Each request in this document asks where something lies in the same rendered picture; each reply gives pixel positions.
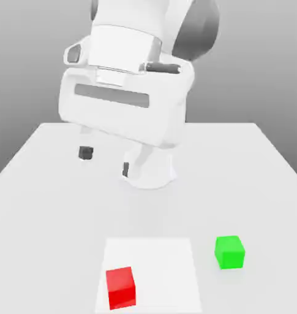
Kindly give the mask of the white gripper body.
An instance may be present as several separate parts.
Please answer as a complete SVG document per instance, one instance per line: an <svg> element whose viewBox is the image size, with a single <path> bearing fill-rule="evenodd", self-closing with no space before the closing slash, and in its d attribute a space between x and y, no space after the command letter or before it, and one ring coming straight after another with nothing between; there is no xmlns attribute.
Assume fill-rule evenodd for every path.
<svg viewBox="0 0 297 314"><path fill-rule="evenodd" d="M83 125L153 147L173 148L182 138L186 97L195 78L190 62L179 60L181 73L121 76L120 86L101 84L102 72L93 68L68 68L62 76L59 115L63 121ZM75 94L77 84L109 91L130 91L149 97L147 108L131 105L130 98L116 101Z"/></svg>

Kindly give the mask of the small red cube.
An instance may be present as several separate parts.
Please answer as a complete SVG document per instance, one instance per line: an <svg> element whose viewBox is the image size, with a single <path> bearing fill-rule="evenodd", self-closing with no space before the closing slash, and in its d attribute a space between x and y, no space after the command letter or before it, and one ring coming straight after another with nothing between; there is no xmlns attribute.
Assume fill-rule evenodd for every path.
<svg viewBox="0 0 297 314"><path fill-rule="evenodd" d="M131 267L107 270L105 275L110 310L136 305L136 286Z"/></svg>

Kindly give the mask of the small green cube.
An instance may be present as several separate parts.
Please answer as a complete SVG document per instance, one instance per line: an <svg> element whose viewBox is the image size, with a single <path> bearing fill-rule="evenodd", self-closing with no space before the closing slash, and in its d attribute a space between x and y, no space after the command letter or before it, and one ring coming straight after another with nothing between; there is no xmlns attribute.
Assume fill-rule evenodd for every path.
<svg viewBox="0 0 297 314"><path fill-rule="evenodd" d="M216 238L214 254L220 269L240 269L246 251L237 235L228 235Z"/></svg>

